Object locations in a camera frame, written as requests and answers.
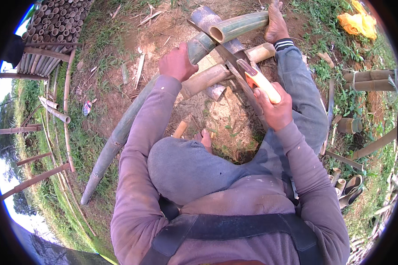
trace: sleeve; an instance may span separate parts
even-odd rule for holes
[[[111,221],[111,239],[121,264],[138,264],[154,236],[168,220],[161,213],[159,194],[152,184],[147,158],[162,139],[181,83],[160,76],[138,112],[119,163],[119,183]]]
[[[301,218],[317,235],[326,264],[345,264],[348,231],[325,168],[293,121],[276,135],[289,160],[302,206]]]

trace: gray pants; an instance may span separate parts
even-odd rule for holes
[[[294,123],[317,154],[328,129],[320,93],[297,47],[278,51],[276,60],[279,82],[292,97]],[[252,161],[243,165],[208,153],[196,140],[166,137],[153,145],[148,170],[158,192],[179,205],[227,189],[244,176],[291,177],[289,161],[272,129]]]

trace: bare foot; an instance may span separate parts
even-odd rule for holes
[[[193,137],[198,142],[201,142],[202,145],[205,146],[205,150],[208,151],[210,154],[212,154],[212,141],[211,141],[211,135],[207,131],[207,129],[203,129],[201,133],[195,134]]]
[[[283,6],[279,0],[272,0],[268,7],[268,19],[270,21],[267,29],[264,32],[264,40],[274,44],[277,40],[289,38],[286,22],[280,12]]]

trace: person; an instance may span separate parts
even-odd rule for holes
[[[327,116],[280,7],[278,0],[269,6],[264,38],[276,48],[280,83],[272,85],[281,102],[254,90],[271,129],[251,162],[234,165],[212,155],[207,130],[190,141],[163,138],[181,82],[198,66],[185,42],[159,61],[161,75],[119,163],[111,239],[121,264],[347,262],[348,231],[316,155]],[[164,215],[160,195],[180,208],[179,216]]]

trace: orange plastic bag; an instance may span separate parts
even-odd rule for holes
[[[356,8],[359,14],[351,16],[348,13],[343,13],[337,16],[340,25],[349,34],[358,35],[361,33],[367,38],[375,40],[377,38],[376,34],[376,19],[366,13],[361,4],[352,0],[352,5]]]

